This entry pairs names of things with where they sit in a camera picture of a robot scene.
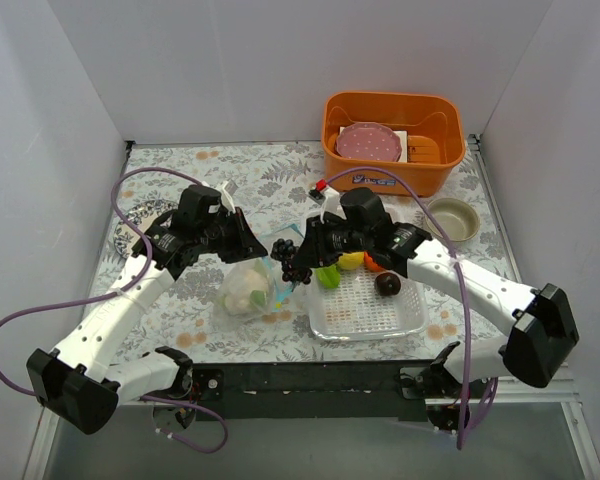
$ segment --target gray floor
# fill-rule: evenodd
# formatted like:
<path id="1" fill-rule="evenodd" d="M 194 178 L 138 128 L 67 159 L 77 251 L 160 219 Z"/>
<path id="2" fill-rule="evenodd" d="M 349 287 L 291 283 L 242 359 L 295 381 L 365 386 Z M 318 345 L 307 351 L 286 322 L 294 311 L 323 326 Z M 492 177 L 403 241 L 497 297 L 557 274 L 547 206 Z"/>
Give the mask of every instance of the gray floor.
<path id="1" fill-rule="evenodd" d="M 151 407 L 120 408 L 92 436 L 62 422 L 45 478 L 583 478 L 557 403 L 495 405 L 462 452 L 426 424 L 391 419 L 236 420 L 229 427 L 227 446 L 202 455 L 157 435 Z M 220 432 L 198 422 L 186 434 L 210 445 Z"/>

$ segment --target beige bowl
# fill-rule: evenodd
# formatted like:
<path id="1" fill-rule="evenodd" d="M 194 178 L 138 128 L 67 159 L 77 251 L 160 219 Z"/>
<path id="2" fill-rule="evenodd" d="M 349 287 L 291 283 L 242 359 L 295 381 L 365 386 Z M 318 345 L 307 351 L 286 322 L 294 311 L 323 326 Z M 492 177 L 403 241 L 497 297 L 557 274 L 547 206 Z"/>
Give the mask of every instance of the beige bowl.
<path id="1" fill-rule="evenodd" d="M 456 198 L 438 198 L 429 205 L 429 211 L 454 242 L 466 242 L 480 230 L 480 217 L 468 203 Z M 440 232 L 425 216 L 425 228 L 437 238 Z"/>

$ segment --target dark round fruit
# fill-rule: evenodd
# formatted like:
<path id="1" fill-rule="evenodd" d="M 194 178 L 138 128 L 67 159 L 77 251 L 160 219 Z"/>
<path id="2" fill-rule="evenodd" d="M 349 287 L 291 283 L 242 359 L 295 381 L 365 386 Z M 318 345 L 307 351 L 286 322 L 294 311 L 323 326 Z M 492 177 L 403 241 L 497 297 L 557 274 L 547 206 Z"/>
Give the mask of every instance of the dark round fruit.
<path id="1" fill-rule="evenodd" d="M 386 272 L 381 273 L 376 277 L 375 281 L 376 292 L 381 297 L 391 297 L 400 293 L 402 284 L 400 278 L 395 273 Z"/>

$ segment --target orange fruit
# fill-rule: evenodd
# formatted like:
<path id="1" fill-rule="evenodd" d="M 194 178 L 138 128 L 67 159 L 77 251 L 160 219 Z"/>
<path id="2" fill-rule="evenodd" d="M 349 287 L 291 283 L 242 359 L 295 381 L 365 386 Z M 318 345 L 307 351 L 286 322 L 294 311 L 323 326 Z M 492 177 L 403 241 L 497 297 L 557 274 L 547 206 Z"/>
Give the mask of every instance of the orange fruit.
<path id="1" fill-rule="evenodd" d="M 371 258 L 371 255 L 369 255 L 367 252 L 364 252 L 364 266 L 367 267 L 372 272 L 384 272 L 385 271 L 384 268 L 382 268 L 380 265 L 378 265 L 376 262 L 373 261 L 373 259 Z"/>

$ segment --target plastic basket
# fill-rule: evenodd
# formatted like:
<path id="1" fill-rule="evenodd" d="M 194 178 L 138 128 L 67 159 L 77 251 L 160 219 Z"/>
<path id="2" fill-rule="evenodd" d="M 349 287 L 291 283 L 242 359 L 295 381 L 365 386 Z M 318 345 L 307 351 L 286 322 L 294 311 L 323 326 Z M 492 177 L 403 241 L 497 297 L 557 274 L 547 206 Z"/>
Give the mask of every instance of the plastic basket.
<path id="1" fill-rule="evenodd" d="M 340 127 L 377 122 L 408 134 L 408 161 L 379 162 L 347 159 L 336 152 Z M 322 125 L 327 178 L 353 167 L 389 170 L 423 197 L 436 193 L 465 154 L 462 123 L 456 107 L 441 97 L 407 93 L 341 92 L 325 105 Z M 335 182 L 336 190 L 366 186 L 377 193 L 407 195 L 397 182 L 376 172 L 356 172 Z"/>
<path id="2" fill-rule="evenodd" d="M 394 221 L 401 220 L 394 207 L 387 205 L 385 210 Z M 306 218 L 319 214 L 310 212 Z M 429 313 L 422 285 L 400 277 L 400 293 L 380 297 L 374 285 L 377 275 L 364 267 L 341 271 L 335 289 L 324 288 L 314 278 L 307 292 L 313 333 L 323 340 L 353 341 L 402 337 L 424 329 Z"/>

